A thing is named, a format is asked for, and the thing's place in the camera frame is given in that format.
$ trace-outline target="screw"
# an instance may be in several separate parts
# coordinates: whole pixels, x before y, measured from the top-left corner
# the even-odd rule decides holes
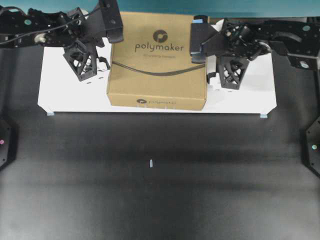
[[[25,24],[25,25],[31,25],[31,24],[32,24],[32,21],[29,20],[29,19],[26,19],[26,20],[24,20],[24,24]]]
[[[300,61],[300,65],[301,65],[301,67],[303,67],[304,69],[308,69],[308,68],[309,68],[308,63],[306,63],[305,61]]]

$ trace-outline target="polymaker logo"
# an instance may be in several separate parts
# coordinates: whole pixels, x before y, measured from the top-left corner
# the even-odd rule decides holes
[[[155,31],[153,34],[153,39],[157,43],[164,43],[168,39],[168,33],[165,30]]]

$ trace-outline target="metal bracket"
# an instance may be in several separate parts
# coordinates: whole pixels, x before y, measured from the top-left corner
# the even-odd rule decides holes
[[[0,117],[0,168],[8,162],[11,132],[9,124]]]
[[[306,131],[308,167],[320,175],[320,117]]]

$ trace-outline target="cardboard box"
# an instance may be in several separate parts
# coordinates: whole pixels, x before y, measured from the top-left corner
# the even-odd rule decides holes
[[[107,95],[113,106],[201,110],[205,64],[191,63],[190,15],[122,12],[124,41],[114,44]]]

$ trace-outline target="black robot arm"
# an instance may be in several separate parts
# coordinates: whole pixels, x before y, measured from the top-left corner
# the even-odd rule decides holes
[[[286,56],[295,68],[320,69],[320,24],[288,20],[252,18],[245,21],[224,19],[221,31],[197,16],[191,24],[192,62],[205,63],[217,57],[217,69],[223,88],[238,90],[249,62],[276,51]]]

